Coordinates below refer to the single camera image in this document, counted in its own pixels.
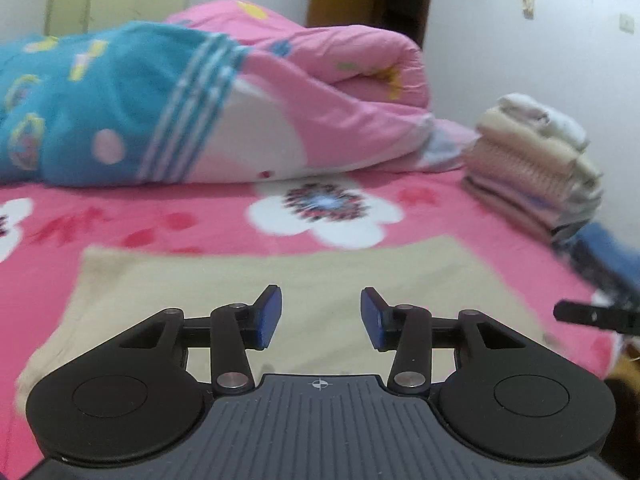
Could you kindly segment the beige trousers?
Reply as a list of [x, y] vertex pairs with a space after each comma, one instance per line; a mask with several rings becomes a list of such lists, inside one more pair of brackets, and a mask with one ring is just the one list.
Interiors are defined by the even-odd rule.
[[552, 338], [516, 292], [454, 238], [396, 247], [295, 256], [158, 256], [101, 247], [82, 255], [79, 278], [58, 328], [17, 377], [23, 411], [48, 373], [159, 310], [189, 318], [232, 302], [252, 302], [278, 285], [283, 310], [269, 348], [250, 358], [256, 375], [384, 374], [371, 348], [359, 298], [374, 287], [392, 304], [426, 307], [440, 318], [480, 310], [543, 344]]

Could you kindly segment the folded clothes stack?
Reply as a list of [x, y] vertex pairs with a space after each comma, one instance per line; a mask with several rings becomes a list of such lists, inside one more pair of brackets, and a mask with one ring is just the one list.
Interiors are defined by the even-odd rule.
[[544, 244], [573, 236], [603, 200], [603, 172], [581, 125], [530, 96], [509, 93], [485, 110], [463, 152], [462, 188]]

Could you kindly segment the blue folded garment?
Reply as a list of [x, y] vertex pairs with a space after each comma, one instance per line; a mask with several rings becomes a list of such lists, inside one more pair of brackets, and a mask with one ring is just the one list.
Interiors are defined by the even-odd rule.
[[554, 251], [585, 281], [614, 301], [639, 301], [639, 252], [600, 223], [556, 240]]

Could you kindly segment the pink floral bed sheet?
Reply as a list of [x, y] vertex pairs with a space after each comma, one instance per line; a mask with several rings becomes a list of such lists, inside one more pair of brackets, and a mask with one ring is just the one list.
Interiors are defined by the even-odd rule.
[[91, 247], [158, 256], [295, 256], [396, 248], [449, 236], [520, 296], [562, 356], [605, 376], [620, 353], [610, 332], [558, 322], [563, 299], [596, 290], [552, 250], [443, 174], [356, 172], [258, 184], [1, 191], [1, 470], [27, 474], [41, 453], [15, 383], [52, 335]]

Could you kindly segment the blue pink floral quilt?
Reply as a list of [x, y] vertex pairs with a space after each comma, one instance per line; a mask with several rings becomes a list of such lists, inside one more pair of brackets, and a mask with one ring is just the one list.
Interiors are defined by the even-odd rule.
[[1, 48], [1, 180], [66, 188], [246, 183], [459, 168], [422, 52], [243, 0]]

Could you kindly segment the wall power socket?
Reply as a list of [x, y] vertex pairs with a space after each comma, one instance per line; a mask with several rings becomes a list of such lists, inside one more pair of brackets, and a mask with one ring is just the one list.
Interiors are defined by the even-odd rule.
[[634, 26], [636, 26], [636, 22], [634, 21], [634, 17], [627, 13], [620, 14], [620, 20], [618, 21], [618, 27], [622, 32], [626, 32], [626, 34], [633, 35], [634, 34]]

